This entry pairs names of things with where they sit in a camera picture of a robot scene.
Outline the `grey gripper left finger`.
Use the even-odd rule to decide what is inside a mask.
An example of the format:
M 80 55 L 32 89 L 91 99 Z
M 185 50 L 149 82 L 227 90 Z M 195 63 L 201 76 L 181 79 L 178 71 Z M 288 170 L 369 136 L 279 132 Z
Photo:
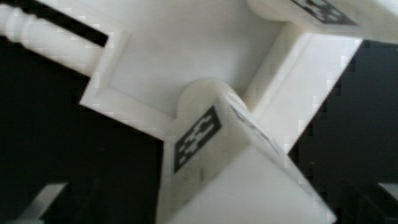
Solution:
M 34 197 L 34 200 L 23 210 L 21 215 L 14 220 L 7 222 L 7 224 L 44 224 L 44 220 L 41 219 L 41 217 L 50 209 L 50 206 L 64 191 L 66 186 L 67 183 L 60 182 L 60 183 L 50 183 L 43 187 Z

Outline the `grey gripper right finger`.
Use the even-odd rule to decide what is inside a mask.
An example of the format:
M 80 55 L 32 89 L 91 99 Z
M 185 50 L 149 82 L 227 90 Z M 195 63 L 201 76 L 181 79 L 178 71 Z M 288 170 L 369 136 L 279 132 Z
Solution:
M 380 182 L 361 198 L 355 224 L 398 224 L 398 183 Z

